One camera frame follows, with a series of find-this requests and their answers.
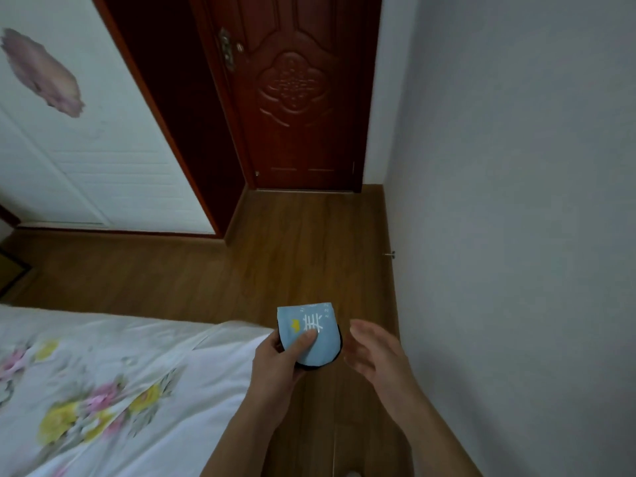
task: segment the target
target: bedsheet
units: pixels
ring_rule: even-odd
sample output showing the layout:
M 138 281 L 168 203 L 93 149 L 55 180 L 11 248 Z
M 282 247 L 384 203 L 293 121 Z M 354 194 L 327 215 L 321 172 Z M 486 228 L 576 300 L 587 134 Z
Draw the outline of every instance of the bedsheet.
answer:
M 270 332 L 0 305 L 0 476 L 197 477 Z

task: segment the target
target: folded sleep mask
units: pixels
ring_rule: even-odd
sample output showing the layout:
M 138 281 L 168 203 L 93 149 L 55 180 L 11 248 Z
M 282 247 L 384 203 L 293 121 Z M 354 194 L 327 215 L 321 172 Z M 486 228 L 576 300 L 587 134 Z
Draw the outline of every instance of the folded sleep mask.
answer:
M 317 369 L 331 363 L 340 354 L 342 336 L 331 303 L 280 306 L 277 319 L 284 349 L 289 348 L 304 331 L 318 331 L 315 343 L 300 356 L 296 362 L 297 367 Z

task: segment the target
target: floor plank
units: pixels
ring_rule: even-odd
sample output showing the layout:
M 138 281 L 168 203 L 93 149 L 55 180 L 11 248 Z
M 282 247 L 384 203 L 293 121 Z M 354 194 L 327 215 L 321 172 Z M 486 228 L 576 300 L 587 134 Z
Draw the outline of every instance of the floor plank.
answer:
M 384 213 L 362 194 L 249 192 L 232 243 L 18 230 L 4 248 L 37 268 L 14 304 L 273 328 L 276 307 L 330 301 L 350 318 L 397 333 Z M 264 476 L 347 470 L 406 476 L 400 431 L 362 377 L 339 359 L 298 384 L 274 435 Z

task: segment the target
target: person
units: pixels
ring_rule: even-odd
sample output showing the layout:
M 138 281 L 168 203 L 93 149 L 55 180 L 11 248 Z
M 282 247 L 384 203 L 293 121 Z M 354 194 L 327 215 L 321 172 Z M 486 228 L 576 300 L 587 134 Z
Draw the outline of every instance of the person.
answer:
M 201 477 L 256 477 L 261 474 L 274 430 L 285 417 L 294 386 L 304 373 L 294 364 L 316 337 L 315 329 L 308 330 L 282 351 L 278 331 L 274 331 L 258 346 L 245 399 L 230 420 Z M 343 353 L 346 363 L 373 385 L 387 413 L 408 439 L 424 475 L 481 476 L 418 386 L 396 337 L 374 323 L 351 320 Z

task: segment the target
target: door handle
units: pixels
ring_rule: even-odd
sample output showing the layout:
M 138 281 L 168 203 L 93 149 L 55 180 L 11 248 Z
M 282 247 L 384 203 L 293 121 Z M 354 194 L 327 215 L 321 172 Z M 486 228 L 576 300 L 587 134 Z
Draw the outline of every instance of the door handle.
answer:
M 234 53 L 232 52 L 232 41 L 230 33 L 225 28 L 219 31 L 219 43 L 221 44 L 221 53 L 225 60 L 225 66 L 231 72 L 234 71 Z

